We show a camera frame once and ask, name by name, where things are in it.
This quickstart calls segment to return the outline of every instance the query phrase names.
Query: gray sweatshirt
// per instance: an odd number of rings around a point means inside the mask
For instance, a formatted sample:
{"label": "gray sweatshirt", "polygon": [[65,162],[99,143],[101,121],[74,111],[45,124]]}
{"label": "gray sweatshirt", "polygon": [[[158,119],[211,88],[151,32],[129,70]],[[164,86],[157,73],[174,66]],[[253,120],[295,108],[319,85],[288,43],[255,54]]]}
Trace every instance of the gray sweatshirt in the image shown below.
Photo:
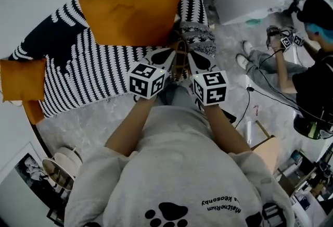
{"label": "gray sweatshirt", "polygon": [[134,157],[93,150],[76,177],[66,227],[292,226],[287,194],[255,153],[226,154],[203,113],[152,109]]}

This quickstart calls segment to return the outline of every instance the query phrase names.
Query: person with blue hair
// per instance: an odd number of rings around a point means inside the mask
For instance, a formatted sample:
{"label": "person with blue hair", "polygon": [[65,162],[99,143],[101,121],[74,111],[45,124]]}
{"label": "person with blue hair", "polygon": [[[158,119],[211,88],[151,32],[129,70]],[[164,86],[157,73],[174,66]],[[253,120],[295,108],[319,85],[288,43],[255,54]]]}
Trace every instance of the person with blue hair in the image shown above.
{"label": "person with blue hair", "polygon": [[321,49],[308,42],[304,48],[315,64],[306,68],[284,59],[278,28],[270,37],[274,58],[245,41],[246,55],[238,54],[237,63],[260,88],[293,107],[310,122],[333,121],[333,9],[324,0],[306,0],[297,17],[304,22],[307,35]]}

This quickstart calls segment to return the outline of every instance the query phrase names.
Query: floor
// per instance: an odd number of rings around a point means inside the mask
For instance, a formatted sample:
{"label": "floor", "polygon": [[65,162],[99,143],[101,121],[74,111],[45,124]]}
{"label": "floor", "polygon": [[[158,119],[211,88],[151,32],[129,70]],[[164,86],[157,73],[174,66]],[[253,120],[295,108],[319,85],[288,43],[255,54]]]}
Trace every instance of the floor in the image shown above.
{"label": "floor", "polygon": [[[273,14],[254,26],[246,23],[228,26],[214,24],[213,32],[217,43],[216,61],[222,70],[226,70],[230,82],[229,100],[222,107],[235,115],[237,122],[248,103],[248,94],[245,73],[236,64],[235,56],[241,52],[243,40],[250,41],[257,49],[266,50],[266,28],[272,24],[286,26],[292,24],[292,20],[280,14]],[[286,58],[293,61],[293,52],[288,52]],[[300,54],[300,58],[304,63],[307,61],[304,54]],[[68,146],[76,148],[78,153],[83,155],[90,148],[103,145],[133,105],[131,95],[110,98],[45,119],[37,125],[37,128],[52,154],[60,146]],[[281,148],[278,163],[282,163],[290,157],[293,150],[299,149],[305,142],[305,138],[293,129],[292,119],[291,108],[253,92],[246,116],[237,129],[246,137],[248,121],[251,121],[252,135],[248,142],[255,145],[265,139],[254,123],[259,120],[268,133],[279,138]]]}

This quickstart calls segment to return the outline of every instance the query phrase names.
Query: paw print logo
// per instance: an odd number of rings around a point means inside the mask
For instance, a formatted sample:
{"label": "paw print logo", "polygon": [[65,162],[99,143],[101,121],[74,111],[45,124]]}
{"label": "paw print logo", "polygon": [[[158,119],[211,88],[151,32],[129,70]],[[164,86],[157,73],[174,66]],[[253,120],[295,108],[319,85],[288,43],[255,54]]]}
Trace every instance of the paw print logo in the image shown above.
{"label": "paw print logo", "polygon": [[[158,208],[160,209],[164,220],[167,220],[167,222],[163,225],[163,227],[175,227],[177,224],[177,227],[186,227],[187,226],[187,220],[182,219],[187,213],[188,208],[184,206],[178,206],[173,203],[161,203],[159,204]],[[151,220],[150,226],[151,227],[159,227],[162,224],[162,220],[159,218],[154,218],[156,215],[156,212],[152,209],[148,210],[145,213],[146,219]]]}

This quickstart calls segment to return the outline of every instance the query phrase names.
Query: person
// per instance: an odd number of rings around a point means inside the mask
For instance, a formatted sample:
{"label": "person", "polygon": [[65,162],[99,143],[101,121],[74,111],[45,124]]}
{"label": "person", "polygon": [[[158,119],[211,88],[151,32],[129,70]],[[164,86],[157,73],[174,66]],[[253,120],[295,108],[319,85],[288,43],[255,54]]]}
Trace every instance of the person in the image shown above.
{"label": "person", "polygon": [[257,86],[305,118],[327,122],[333,119],[333,88],[330,85],[333,80],[333,9],[324,0],[306,0],[297,17],[304,22],[309,39],[321,46],[318,51],[308,42],[304,43],[305,50],[315,61],[312,67],[285,61],[279,35],[271,40],[275,60],[266,53],[253,50],[253,46],[245,41],[245,55],[238,54],[236,61]]}
{"label": "person", "polygon": [[287,194],[219,106],[165,92],[140,98],[83,161],[65,226],[293,226]]}

